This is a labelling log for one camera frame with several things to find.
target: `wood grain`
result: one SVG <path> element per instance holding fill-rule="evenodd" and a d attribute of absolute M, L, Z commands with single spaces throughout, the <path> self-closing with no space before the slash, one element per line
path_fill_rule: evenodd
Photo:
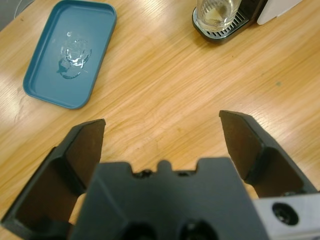
<path fill-rule="evenodd" d="M 22 89 L 57 2 L 36 0 L 0 32 L 1 217 L 69 129 L 98 118 L 107 122 L 101 161 L 138 171 L 161 159 L 193 169 L 201 157 L 228 156 L 219 110 L 250 114 L 320 189 L 320 1 L 214 45 L 192 26 L 195 0 L 110 0 L 116 28 L 92 96 L 77 110 Z M 0 239 L 17 238 L 1 228 Z"/>

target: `teal tray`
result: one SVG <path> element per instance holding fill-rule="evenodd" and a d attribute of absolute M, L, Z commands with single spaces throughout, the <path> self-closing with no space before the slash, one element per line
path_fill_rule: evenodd
<path fill-rule="evenodd" d="M 109 4 L 60 1 L 35 48 L 23 80 L 24 91 L 68 109 L 84 106 L 92 93 L 116 19 L 116 11 Z"/>

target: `wooden table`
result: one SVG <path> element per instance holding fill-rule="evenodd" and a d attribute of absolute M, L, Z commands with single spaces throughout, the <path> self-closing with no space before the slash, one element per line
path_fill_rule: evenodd
<path fill-rule="evenodd" d="M 320 189 L 320 1 L 304 0 L 224 45 L 194 29 L 196 0 L 110 0 L 118 15 L 92 96 L 69 110 L 22 82 L 58 0 L 36 0 L 0 32 L 0 216 L 79 123 L 106 119 L 101 161 L 193 169 L 228 156 L 219 110 L 250 114 Z M 0 239 L 17 239 L 0 230 Z"/>

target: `screw hole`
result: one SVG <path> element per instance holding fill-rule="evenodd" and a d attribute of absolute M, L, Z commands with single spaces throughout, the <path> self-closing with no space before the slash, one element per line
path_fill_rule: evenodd
<path fill-rule="evenodd" d="M 272 206 L 273 214 L 280 222 L 294 226 L 299 222 L 299 217 L 296 211 L 286 203 L 275 203 Z"/>
<path fill-rule="evenodd" d="M 156 240 L 156 233 L 147 224 L 132 224 L 125 231 L 121 240 Z"/>
<path fill-rule="evenodd" d="M 204 221 L 191 220 L 183 226 L 180 240 L 218 240 L 218 237 Z"/>

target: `water puddle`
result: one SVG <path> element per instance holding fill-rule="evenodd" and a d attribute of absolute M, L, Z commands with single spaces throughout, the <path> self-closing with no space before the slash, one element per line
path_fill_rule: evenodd
<path fill-rule="evenodd" d="M 74 79 L 83 72 L 85 63 L 89 60 L 92 49 L 86 40 L 72 38 L 72 32 L 66 33 L 66 40 L 60 50 L 58 62 L 59 73 L 64 79 Z"/>

